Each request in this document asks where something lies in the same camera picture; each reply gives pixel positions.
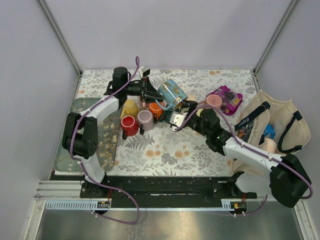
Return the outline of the blue floral mug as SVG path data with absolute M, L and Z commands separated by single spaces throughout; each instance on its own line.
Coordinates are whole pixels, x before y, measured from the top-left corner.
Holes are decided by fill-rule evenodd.
M 188 98 L 187 94 L 172 79 L 163 82 L 157 91 L 162 95 L 167 106 L 162 106 L 158 100 L 155 102 L 164 111 L 176 110 Z

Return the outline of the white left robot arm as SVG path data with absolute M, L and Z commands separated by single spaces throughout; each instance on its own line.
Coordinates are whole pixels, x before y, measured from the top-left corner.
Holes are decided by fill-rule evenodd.
M 93 183 L 91 192 L 98 198 L 106 196 L 109 191 L 108 184 L 103 182 L 105 171 L 96 154 L 99 124 L 122 108 L 128 96 L 138 96 L 143 103 L 148 104 L 164 101 L 149 79 L 148 67 L 136 68 L 135 73 L 139 73 L 139 80 L 133 80 L 135 75 L 130 74 L 127 68 L 116 67 L 103 97 L 86 110 L 70 112 L 66 117 L 62 147 L 73 160 L 78 161 L 85 179 Z

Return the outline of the red mug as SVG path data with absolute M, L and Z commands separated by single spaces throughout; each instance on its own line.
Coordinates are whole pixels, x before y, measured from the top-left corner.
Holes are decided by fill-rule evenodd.
M 126 115 L 121 119 L 120 122 L 122 129 L 122 139 L 126 140 L 128 137 L 135 136 L 139 131 L 139 125 L 137 120 L 131 116 Z

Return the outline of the light green faceted mug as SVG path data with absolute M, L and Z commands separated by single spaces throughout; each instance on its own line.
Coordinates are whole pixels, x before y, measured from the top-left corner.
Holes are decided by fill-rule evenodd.
M 203 109 L 198 109 L 197 112 L 196 112 L 196 115 L 197 115 L 198 117 L 200 117 L 202 111 L 203 111 Z

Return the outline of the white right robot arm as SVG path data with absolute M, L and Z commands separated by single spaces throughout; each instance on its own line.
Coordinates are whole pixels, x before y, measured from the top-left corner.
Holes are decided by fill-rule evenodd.
M 204 105 L 190 112 L 172 112 L 169 123 L 175 132 L 189 127 L 205 137 L 206 145 L 213 152 L 241 160 L 262 172 L 261 175 L 237 172 L 235 180 L 227 186 L 231 197 L 256 193 L 272 196 L 283 206 L 293 208 L 300 200 L 313 196 L 311 179 L 295 155 L 270 153 L 244 142 L 232 128 L 221 127 L 223 117 L 216 108 Z

